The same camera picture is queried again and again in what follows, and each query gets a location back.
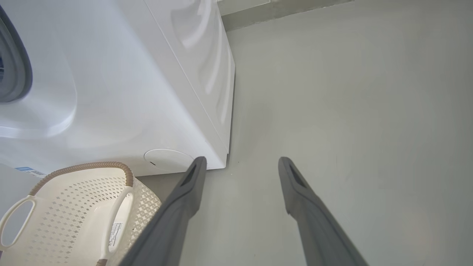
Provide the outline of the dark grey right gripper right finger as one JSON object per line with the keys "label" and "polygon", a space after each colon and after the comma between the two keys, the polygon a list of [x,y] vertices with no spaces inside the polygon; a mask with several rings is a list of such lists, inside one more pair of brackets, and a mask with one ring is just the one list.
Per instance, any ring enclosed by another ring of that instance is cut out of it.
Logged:
{"label": "dark grey right gripper right finger", "polygon": [[366,266],[367,262],[294,162],[278,161],[287,213],[296,221],[308,266]]}

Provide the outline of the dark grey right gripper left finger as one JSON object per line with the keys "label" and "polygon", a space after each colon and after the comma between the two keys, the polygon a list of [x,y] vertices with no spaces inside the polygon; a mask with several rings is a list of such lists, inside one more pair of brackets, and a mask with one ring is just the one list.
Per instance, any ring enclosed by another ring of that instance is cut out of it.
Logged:
{"label": "dark grey right gripper left finger", "polygon": [[198,212],[203,194],[207,160],[191,163],[120,266],[178,266],[189,220]]}

